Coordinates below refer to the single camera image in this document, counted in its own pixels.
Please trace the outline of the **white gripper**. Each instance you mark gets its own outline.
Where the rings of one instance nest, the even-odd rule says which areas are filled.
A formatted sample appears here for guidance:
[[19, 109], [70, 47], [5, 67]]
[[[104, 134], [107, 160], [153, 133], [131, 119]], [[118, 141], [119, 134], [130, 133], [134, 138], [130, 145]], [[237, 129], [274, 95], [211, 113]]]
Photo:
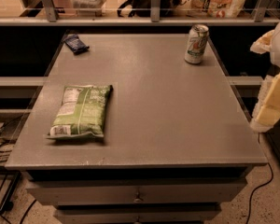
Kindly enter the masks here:
[[[270, 52], [271, 63], [280, 67], [280, 22], [274, 31], [261, 36], [250, 47], [252, 52], [263, 54]], [[266, 76], [260, 86], [250, 127], [258, 133], [269, 131], [280, 120], [280, 73], [275, 77]]]

